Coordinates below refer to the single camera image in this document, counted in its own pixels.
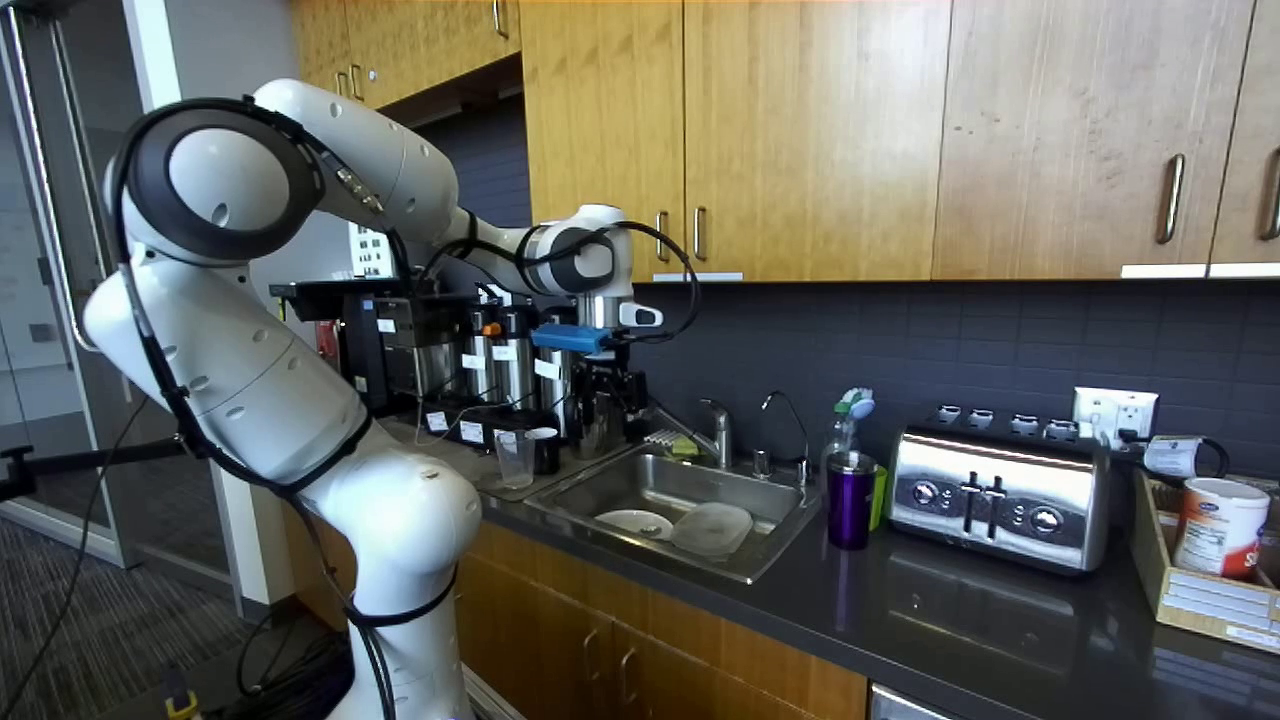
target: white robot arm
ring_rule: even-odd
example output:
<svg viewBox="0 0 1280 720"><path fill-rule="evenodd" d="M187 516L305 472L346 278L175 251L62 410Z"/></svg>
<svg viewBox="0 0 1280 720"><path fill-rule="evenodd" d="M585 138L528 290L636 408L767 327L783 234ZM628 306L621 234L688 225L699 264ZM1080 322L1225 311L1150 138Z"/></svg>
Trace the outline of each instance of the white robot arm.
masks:
<svg viewBox="0 0 1280 720"><path fill-rule="evenodd" d="M448 588L479 499L448 463L403 450L367 421L247 290L247 259L331 213L394 232L409 251L485 238L515 259L493 255L489 270L578 296L591 327L656 322L630 305L621 215L585 207L536 232L489 226L455 207L455 172L429 138L295 79L143 117L116 156L110 207L124 264L85 306L91 339L172 408L191 450L351 539L355 683L331 715L469 715Z"/></svg>

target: dark countertop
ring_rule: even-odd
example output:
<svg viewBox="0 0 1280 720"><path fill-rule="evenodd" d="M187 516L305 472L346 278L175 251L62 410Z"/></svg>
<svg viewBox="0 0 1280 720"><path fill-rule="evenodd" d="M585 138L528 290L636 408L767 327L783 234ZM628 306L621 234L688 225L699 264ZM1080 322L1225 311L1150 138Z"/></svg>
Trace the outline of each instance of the dark countertop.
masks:
<svg viewBox="0 0 1280 720"><path fill-rule="evenodd" d="M757 582L731 582L528 504L489 494L489 520L946 715L1280 715L1280 655L1160 627L1122 539L1068 580L901 533L838 553L817 516Z"/></svg>

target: toaster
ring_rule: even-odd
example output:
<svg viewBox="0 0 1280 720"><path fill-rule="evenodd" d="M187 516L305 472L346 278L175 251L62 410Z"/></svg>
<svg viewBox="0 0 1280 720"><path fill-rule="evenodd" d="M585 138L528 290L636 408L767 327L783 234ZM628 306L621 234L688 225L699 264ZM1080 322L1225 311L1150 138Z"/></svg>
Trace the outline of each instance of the toaster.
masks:
<svg viewBox="0 0 1280 720"><path fill-rule="evenodd" d="M907 422L888 524L1046 572L1096 572L1109 547L1109 450L998 422Z"/></svg>

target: box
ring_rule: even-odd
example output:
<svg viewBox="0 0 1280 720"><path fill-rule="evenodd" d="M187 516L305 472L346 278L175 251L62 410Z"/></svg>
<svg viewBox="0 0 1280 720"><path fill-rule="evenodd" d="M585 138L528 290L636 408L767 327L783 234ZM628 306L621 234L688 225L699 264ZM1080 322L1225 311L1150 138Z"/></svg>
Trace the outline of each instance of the box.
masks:
<svg viewBox="0 0 1280 720"><path fill-rule="evenodd" d="M1179 493L1136 474L1131 563L1160 623L1215 635L1280 655L1280 592L1173 563L1160 511L1179 506Z"/></svg>

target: sink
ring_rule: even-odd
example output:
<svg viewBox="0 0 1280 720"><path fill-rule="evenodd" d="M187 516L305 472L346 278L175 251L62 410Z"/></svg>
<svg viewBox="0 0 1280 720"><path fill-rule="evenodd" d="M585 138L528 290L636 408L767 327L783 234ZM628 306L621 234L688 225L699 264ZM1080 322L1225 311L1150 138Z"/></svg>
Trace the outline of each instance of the sink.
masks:
<svg viewBox="0 0 1280 720"><path fill-rule="evenodd" d="M801 536L818 494L793 484L628 449L528 494L546 520L751 582Z"/></svg>

